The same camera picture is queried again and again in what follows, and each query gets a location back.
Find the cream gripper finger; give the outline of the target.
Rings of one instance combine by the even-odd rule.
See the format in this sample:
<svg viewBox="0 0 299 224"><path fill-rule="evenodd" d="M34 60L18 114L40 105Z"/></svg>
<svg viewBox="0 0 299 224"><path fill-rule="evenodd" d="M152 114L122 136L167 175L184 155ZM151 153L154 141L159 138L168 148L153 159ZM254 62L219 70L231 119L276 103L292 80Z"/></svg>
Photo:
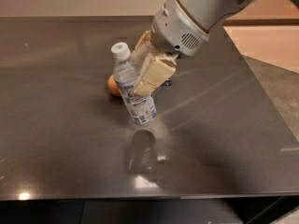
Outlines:
<svg viewBox="0 0 299 224"><path fill-rule="evenodd" d="M148 96L169 79L176 71L177 63L170 56L154 56L148 54L141 66L133 94Z"/></svg>
<svg viewBox="0 0 299 224"><path fill-rule="evenodd" d="M154 46L151 42L151 30L146 31L138 40L132 52L135 77L143 76L154 59Z"/></svg>

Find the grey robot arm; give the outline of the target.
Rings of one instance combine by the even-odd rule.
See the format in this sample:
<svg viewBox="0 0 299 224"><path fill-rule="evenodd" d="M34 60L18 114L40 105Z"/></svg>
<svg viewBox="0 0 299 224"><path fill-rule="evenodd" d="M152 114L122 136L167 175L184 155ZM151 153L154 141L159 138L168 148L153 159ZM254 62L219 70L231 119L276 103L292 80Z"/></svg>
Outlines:
<svg viewBox="0 0 299 224"><path fill-rule="evenodd" d="M299 6L299 0L291 0ZM166 0L133 52L141 65L132 94L148 96L176 71L176 58L192 57L211 30L253 0Z"/></svg>

